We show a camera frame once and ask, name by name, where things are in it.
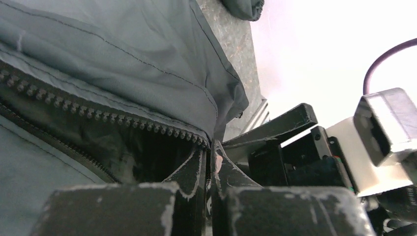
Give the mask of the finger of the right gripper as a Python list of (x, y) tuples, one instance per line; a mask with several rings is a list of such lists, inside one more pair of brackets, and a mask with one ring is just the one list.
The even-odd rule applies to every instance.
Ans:
[(257, 149), (269, 141), (282, 143), (318, 124), (313, 107), (301, 103), (271, 121), (224, 142), (224, 149)]

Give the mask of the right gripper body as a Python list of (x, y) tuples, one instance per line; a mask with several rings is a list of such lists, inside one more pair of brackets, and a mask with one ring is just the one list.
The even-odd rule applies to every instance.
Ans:
[(355, 192), (356, 185), (338, 139), (316, 126), (282, 147), (269, 144), (250, 154), (249, 176), (261, 186), (338, 186)]

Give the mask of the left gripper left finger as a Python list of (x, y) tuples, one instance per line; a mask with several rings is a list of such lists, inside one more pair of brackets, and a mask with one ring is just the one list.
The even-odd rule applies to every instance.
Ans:
[(78, 185), (55, 191), (33, 236), (202, 236), (206, 157), (194, 150), (162, 182)]

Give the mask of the grey gradient hooded jacket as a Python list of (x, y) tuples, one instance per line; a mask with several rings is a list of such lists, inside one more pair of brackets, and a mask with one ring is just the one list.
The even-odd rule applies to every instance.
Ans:
[(207, 162), (248, 106), (195, 0), (1, 1), (1, 235), (31, 236), (57, 190)]

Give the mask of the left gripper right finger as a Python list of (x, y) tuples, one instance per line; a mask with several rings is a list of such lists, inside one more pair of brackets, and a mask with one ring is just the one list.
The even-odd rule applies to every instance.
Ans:
[(215, 236), (372, 236), (370, 220), (343, 187), (262, 187), (211, 145)]

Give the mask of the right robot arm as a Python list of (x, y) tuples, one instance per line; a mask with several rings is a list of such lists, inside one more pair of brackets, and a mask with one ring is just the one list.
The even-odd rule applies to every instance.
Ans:
[(217, 146), (213, 198), (231, 236), (414, 236), (417, 151), (377, 166), (380, 119), (323, 128), (302, 103)]

